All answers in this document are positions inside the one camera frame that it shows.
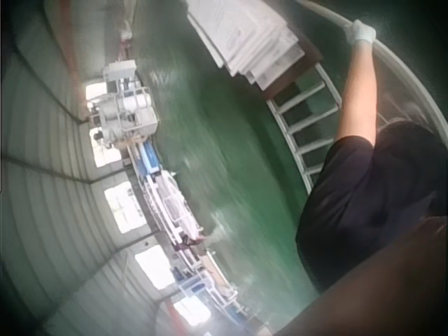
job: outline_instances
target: white glove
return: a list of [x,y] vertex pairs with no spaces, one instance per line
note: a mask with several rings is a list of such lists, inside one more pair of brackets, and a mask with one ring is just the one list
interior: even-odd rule
[[377,37],[377,31],[363,24],[360,20],[356,20],[348,27],[345,27],[345,35],[347,37],[347,41],[353,45],[357,41],[363,40],[367,41],[370,44],[373,44]]

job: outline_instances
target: green epoxy floor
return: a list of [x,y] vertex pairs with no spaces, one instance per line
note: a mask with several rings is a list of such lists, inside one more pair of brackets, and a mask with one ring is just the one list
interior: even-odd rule
[[307,194],[257,90],[217,69],[177,0],[140,1],[133,53],[152,92],[155,141],[243,303],[278,330],[316,296],[295,248]]

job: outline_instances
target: handrail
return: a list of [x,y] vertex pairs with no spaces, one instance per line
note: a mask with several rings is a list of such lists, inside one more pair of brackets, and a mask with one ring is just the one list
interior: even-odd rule
[[[309,0],[296,0],[300,5],[315,12],[335,25],[343,28],[351,24],[345,17]],[[448,144],[448,123],[442,115],[439,106],[435,103],[421,81],[414,75],[410,68],[395,55],[382,42],[375,40],[374,53],[385,65],[400,79],[402,84],[412,93],[412,96],[421,104],[433,119],[442,140]]]

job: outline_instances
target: industrial machine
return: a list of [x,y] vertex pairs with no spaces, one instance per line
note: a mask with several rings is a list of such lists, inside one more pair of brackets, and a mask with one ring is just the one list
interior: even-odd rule
[[101,131],[95,134],[105,146],[124,149],[130,144],[140,144],[155,133],[158,117],[147,87],[136,76],[134,60],[115,62],[103,70],[108,92],[95,97],[93,115],[97,116]]

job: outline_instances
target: white paper stack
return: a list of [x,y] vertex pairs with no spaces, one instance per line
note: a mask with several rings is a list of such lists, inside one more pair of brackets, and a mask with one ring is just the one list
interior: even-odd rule
[[218,67],[262,90],[305,53],[286,21],[262,0],[187,0],[188,19]]

